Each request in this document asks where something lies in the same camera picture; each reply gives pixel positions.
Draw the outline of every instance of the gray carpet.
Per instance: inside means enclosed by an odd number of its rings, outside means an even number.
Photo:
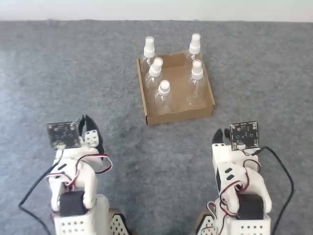
[[[211,118],[146,126],[135,58],[144,37],[156,51],[188,48],[201,34],[216,99]],[[211,139],[230,123],[258,120],[260,143],[282,158],[296,193],[277,235],[310,235],[313,179],[313,24],[244,22],[1,22],[1,234],[42,235],[17,204],[52,165],[45,125],[89,114],[114,168],[99,193],[139,235],[188,235],[217,198]],[[290,185],[274,157],[260,155],[275,220]],[[25,206],[53,230],[42,182]]]

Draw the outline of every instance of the cardboard tray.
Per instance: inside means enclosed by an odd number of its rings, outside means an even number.
[[[147,92],[145,91],[144,81],[143,81],[145,75],[141,74],[140,60],[137,59],[139,85],[140,85],[143,110],[146,116],[147,125],[155,125],[155,124],[162,124],[162,123],[167,123],[167,122],[189,120],[192,118],[210,117],[215,107],[215,101],[214,101],[214,96],[211,90],[210,81],[209,81],[204,63],[202,63],[203,75],[207,84],[207,88],[205,89],[205,92],[204,92],[205,103],[197,107],[197,109],[189,110],[188,106],[185,103],[185,97],[186,97],[185,84],[187,83],[185,80],[183,80],[183,78],[185,77],[185,74],[184,74],[185,53],[179,52],[179,53],[174,53],[174,54],[161,55],[159,57],[163,59],[162,72],[164,75],[164,79],[168,80],[171,84],[171,92],[172,92],[173,100],[175,102],[174,106],[175,106],[176,112],[171,113],[171,114],[164,114],[164,115],[154,114],[153,107],[151,107],[151,105],[149,105],[146,102]]]

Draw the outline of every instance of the clear plastic bottle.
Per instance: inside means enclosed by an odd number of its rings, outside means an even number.
[[[192,69],[192,63],[195,60],[200,60],[200,39],[201,36],[198,33],[194,33],[191,38],[190,46],[188,52],[186,52],[185,62],[184,62],[184,71],[185,74],[188,74]]]
[[[145,75],[145,87],[147,89],[147,92],[150,93],[150,91],[155,91],[162,81],[162,65],[163,60],[159,57],[157,57],[154,61],[151,67],[149,68],[149,71]]]
[[[206,87],[201,60],[193,62],[191,73],[187,79],[187,104],[190,108],[199,108],[204,105],[204,89]]]
[[[158,90],[154,95],[155,113],[158,115],[169,114],[173,112],[173,100],[171,96],[170,82],[161,81]]]
[[[149,71],[149,68],[155,58],[155,39],[151,36],[146,37],[146,44],[143,49],[143,56],[140,59],[140,68],[142,74],[146,74]]]

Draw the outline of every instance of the white spray nozzle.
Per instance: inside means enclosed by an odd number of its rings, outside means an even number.
[[[157,57],[149,69],[149,74],[153,77],[159,77],[162,71],[163,60]]]
[[[192,63],[191,76],[193,79],[200,80],[203,78],[203,68],[201,60],[195,60]]]
[[[161,81],[161,83],[158,87],[158,92],[162,95],[168,95],[170,90],[171,90],[170,82],[167,80]]]
[[[201,36],[198,33],[194,33],[191,38],[190,46],[189,46],[189,52],[193,55],[200,53],[200,39]]]
[[[151,36],[146,37],[146,44],[143,49],[143,55],[147,58],[152,58],[155,55],[155,39]]]

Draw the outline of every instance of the circuit board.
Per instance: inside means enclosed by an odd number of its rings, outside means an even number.
[[[258,122],[231,124],[230,141],[232,151],[259,147]]]
[[[81,147],[76,122],[50,123],[47,131],[53,149]]]

